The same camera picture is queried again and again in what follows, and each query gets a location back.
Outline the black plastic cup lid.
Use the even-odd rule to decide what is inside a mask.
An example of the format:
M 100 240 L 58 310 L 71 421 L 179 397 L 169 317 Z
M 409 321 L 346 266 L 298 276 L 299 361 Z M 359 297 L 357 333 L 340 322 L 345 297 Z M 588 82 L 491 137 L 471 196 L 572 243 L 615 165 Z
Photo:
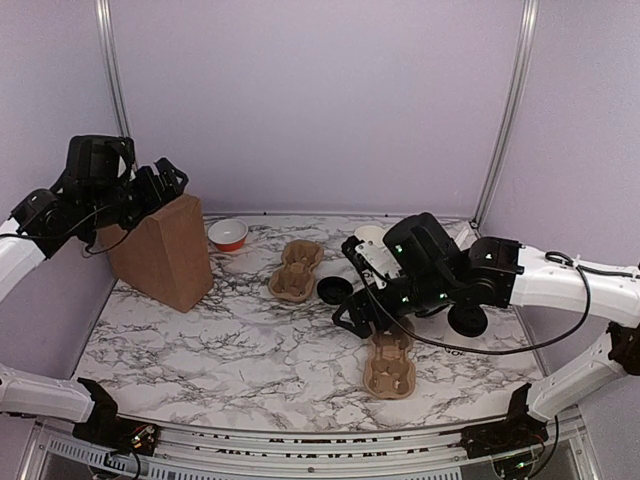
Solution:
M 489 324 L 487 315 L 480 306 L 453 305 L 447 313 L 447 320 L 454 332 L 468 338 L 479 337 Z

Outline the white paper coffee cup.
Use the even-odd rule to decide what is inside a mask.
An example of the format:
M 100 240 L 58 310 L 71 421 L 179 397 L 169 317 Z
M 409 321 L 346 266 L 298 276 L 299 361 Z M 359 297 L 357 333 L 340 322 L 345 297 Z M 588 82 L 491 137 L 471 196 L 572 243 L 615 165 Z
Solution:
M 464 356 L 465 352 L 455 348 L 445 347 L 444 352 L 453 357 Z

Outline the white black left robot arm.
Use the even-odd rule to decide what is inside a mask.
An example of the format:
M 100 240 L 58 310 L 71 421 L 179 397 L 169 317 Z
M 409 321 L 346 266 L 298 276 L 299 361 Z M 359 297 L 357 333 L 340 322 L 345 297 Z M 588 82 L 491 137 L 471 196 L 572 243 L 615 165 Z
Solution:
M 102 228 L 117 225 L 131 232 L 184 193 L 189 178 L 169 159 L 143 167 L 135 160 L 129 137 L 71 138 L 65 168 L 54 184 L 29 193 L 1 225 L 3 296 L 69 240 L 76 238 L 91 248 Z M 2 412 L 86 423 L 102 443 L 116 445 L 126 436 L 126 423 L 101 406 L 104 394 L 91 381 L 1 368 Z

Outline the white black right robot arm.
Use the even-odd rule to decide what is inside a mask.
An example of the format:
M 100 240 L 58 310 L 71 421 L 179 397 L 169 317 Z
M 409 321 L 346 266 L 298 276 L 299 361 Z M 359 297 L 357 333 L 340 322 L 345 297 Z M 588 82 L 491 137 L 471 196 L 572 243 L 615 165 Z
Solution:
M 484 306 L 537 306 L 595 316 L 608 326 L 594 344 L 556 371 L 513 393 L 495 430 L 506 448 L 529 437 L 535 424 L 601 386 L 639 373 L 639 271 L 543 252 L 518 241 L 482 237 L 462 250 L 430 213 L 404 218 L 383 245 L 349 237 L 343 254 L 358 273 L 370 271 L 384 287 L 363 288 L 333 314 L 335 325 L 366 339 L 399 318 L 441 307 L 474 313 Z

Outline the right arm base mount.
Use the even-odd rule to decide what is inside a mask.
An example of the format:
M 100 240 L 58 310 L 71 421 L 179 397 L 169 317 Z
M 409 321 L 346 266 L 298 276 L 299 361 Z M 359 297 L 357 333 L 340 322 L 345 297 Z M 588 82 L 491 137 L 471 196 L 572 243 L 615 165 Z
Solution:
M 531 387 L 526 383 L 512 393 L 504 419 L 461 430 L 460 444 L 469 459 L 522 449 L 549 439 L 547 422 L 529 412 L 527 395 Z

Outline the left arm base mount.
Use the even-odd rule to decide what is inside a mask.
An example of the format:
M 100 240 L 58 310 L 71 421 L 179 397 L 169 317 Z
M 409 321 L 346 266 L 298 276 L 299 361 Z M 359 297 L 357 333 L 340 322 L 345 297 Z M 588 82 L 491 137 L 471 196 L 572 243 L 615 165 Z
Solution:
M 130 450 L 152 456 L 158 443 L 159 426 L 153 423 L 126 419 L 118 415 L 118 405 L 111 395 L 96 381 L 79 378 L 94 402 L 88 420 L 74 425 L 72 435 L 80 440 L 119 453 Z

